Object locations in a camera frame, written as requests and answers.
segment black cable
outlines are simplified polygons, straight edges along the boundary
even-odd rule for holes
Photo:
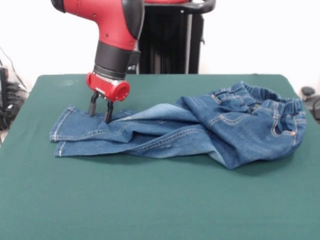
[[[24,82],[21,80],[21,78],[18,76],[18,74],[16,73],[16,70],[15,70],[15,67],[14,67],[14,63],[12,62],[11,58],[8,57],[8,55],[7,55],[7,54],[5,53],[5,51],[1,48],[1,46],[0,46],[0,50],[1,50],[1,52],[3,52],[4,56],[10,61],[10,63],[11,63],[11,68],[12,68],[12,70],[13,70],[16,78],[19,80],[19,82],[22,84],[22,86],[24,86],[24,88],[27,90],[26,85],[25,85]]]

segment white wall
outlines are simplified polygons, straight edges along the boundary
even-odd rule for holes
[[[319,0],[217,0],[205,15],[200,73],[282,74],[297,92],[320,92],[319,9]],[[50,0],[0,0],[0,10],[0,46],[31,85],[42,74],[92,70],[95,23]]]

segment black knob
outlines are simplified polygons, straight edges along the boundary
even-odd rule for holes
[[[65,13],[65,6],[64,6],[64,0],[51,0],[52,5],[55,9],[58,11]]]
[[[312,94],[315,94],[315,90],[312,87],[309,86],[305,86],[301,89],[303,95],[305,95],[306,97],[311,96]]]

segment blue jeans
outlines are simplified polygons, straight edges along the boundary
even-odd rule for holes
[[[300,99],[239,82],[202,96],[182,96],[141,112],[122,111],[111,123],[68,107],[49,135],[56,157],[125,153],[151,158],[207,154],[234,169],[291,155],[306,130]]]

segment elastic waistband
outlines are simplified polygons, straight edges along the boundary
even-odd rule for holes
[[[262,105],[277,110],[279,115],[298,115],[304,113],[303,102],[299,98],[283,98],[276,92],[259,86],[251,86],[241,81],[227,90],[231,95],[241,97],[244,104]]]

